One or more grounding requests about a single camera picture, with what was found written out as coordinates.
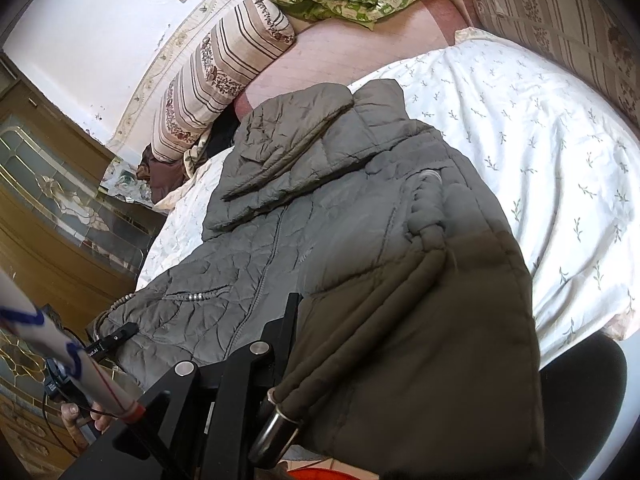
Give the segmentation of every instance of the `white floral bed sheet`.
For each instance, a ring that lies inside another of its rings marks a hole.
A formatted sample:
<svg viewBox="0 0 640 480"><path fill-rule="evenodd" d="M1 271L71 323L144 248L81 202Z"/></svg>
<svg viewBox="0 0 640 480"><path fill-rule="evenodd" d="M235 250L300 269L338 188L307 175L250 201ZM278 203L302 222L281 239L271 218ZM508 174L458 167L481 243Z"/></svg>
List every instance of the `white floral bed sheet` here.
<svg viewBox="0 0 640 480"><path fill-rule="evenodd" d="M409 116L442 131L496 194L533 276L542 366L603 328L627 338L640 326L640 143L602 97L555 64L473 28L456 43L350 88L396 79ZM212 164L169 215L138 288L202 243L221 168Z"/></svg>

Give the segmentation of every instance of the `white wall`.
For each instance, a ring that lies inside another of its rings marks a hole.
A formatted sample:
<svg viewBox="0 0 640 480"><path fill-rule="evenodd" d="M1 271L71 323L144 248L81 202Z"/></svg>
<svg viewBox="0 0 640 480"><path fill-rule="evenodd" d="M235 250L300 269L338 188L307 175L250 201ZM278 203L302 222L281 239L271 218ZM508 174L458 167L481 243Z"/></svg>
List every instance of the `white wall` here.
<svg viewBox="0 0 640 480"><path fill-rule="evenodd" d="M50 101L100 142L172 31L202 0L34 0L4 44Z"/></svg>

